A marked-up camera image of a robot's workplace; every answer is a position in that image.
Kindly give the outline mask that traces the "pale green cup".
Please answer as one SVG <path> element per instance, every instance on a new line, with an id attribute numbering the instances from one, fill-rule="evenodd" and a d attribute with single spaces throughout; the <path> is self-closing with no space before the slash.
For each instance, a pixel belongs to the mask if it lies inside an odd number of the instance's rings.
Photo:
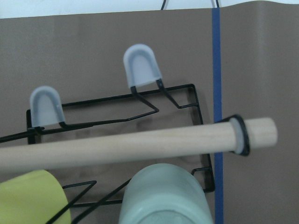
<path id="1" fill-rule="evenodd" d="M 147 166 L 127 185 L 120 224 L 211 224 L 199 182 L 185 169 L 166 163 Z"/>

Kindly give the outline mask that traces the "yellow cup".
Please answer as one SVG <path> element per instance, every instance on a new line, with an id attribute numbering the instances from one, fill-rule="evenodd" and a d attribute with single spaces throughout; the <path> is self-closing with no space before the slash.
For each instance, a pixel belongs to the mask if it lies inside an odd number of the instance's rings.
<path id="1" fill-rule="evenodd" d="M 58 180 L 36 170 L 0 184 L 2 224 L 45 224 L 68 204 Z"/>

